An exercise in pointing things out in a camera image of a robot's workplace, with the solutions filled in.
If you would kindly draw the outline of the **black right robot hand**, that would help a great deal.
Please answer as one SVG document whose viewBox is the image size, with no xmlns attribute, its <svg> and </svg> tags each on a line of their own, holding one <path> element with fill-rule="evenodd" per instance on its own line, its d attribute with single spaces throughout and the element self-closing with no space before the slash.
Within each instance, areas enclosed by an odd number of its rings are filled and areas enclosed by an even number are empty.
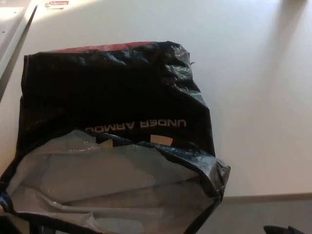
<svg viewBox="0 0 312 234">
<path fill-rule="evenodd" d="M 305 234 L 304 232 L 294 228 L 294 227 L 278 227 L 278 226 L 271 226 L 266 225 L 263 227 L 266 234 Z"/>
</svg>

